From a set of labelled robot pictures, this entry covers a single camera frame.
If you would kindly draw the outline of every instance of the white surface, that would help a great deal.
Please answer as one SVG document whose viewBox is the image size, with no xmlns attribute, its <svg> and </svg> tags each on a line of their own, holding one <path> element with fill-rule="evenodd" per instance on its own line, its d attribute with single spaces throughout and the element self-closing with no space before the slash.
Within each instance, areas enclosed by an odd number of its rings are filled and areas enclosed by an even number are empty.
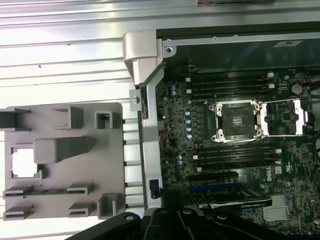
<svg viewBox="0 0 320 240">
<path fill-rule="evenodd" d="M 18 178 L 33 178 L 38 172 L 34 163 L 34 149 L 16 149 L 12 155 L 12 173 Z"/>
</svg>

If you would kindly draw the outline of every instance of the label sticker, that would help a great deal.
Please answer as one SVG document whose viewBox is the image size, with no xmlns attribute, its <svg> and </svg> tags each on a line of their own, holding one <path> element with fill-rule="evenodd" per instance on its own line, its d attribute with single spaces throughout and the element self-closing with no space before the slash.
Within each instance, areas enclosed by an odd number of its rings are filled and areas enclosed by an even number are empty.
<svg viewBox="0 0 320 240">
<path fill-rule="evenodd" d="M 276 45 L 274 45 L 274 48 L 286 48 L 286 47 L 295 47 L 298 44 L 302 43 L 303 41 L 280 41 Z"/>
<path fill-rule="evenodd" d="M 281 166 L 276 166 L 276 167 L 274 168 L 274 171 L 275 171 L 275 174 L 282 174 L 282 168 L 281 168 Z"/>
</svg>

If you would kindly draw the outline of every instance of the pcie slot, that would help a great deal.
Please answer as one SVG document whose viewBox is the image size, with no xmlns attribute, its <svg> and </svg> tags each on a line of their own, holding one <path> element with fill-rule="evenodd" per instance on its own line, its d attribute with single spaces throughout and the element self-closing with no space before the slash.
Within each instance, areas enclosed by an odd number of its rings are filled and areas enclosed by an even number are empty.
<svg viewBox="0 0 320 240">
<path fill-rule="evenodd" d="M 205 191 L 216 191 L 216 190 L 225 190 L 225 189 L 234 189 L 234 188 L 240 188 L 240 183 L 223 183 L 223 184 L 213 184 L 213 185 L 207 185 L 207 186 L 189 186 L 188 190 L 192 193 L 195 192 L 205 192 Z"/>
<path fill-rule="evenodd" d="M 235 179 L 238 178 L 239 174 L 235 171 L 228 172 L 215 172 L 210 174 L 195 174 L 187 177 L 189 182 L 204 182 L 204 181 L 212 181 L 218 179 Z"/>
</svg>

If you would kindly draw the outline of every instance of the motherboard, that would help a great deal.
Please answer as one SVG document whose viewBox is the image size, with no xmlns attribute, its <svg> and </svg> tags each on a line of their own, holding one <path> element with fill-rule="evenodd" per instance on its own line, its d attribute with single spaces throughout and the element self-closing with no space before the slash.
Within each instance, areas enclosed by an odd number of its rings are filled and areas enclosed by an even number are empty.
<svg viewBox="0 0 320 240">
<path fill-rule="evenodd" d="M 306 69 L 167 74 L 156 87 L 163 188 L 283 234 L 317 232 L 312 83 Z"/>
</svg>

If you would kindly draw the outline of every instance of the screw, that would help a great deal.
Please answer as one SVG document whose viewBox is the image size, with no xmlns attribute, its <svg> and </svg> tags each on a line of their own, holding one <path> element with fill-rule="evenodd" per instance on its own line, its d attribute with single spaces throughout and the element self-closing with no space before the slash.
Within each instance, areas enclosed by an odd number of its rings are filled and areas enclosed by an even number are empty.
<svg viewBox="0 0 320 240">
<path fill-rule="evenodd" d="M 218 215 L 217 218 L 220 219 L 220 220 L 226 220 L 227 216 L 226 215 Z"/>
<path fill-rule="evenodd" d="M 184 214 L 192 214 L 192 210 L 191 209 L 185 209 L 183 210 Z"/>
<path fill-rule="evenodd" d="M 172 50 L 172 47 L 167 47 L 167 48 L 166 48 L 166 52 L 167 52 L 168 54 L 172 53 L 172 51 L 173 51 L 173 50 Z"/>
<path fill-rule="evenodd" d="M 126 217 L 125 217 L 125 220 L 129 220 L 129 221 L 131 221 L 131 220 L 133 220 L 133 219 L 134 219 L 133 216 L 126 216 Z"/>
</svg>

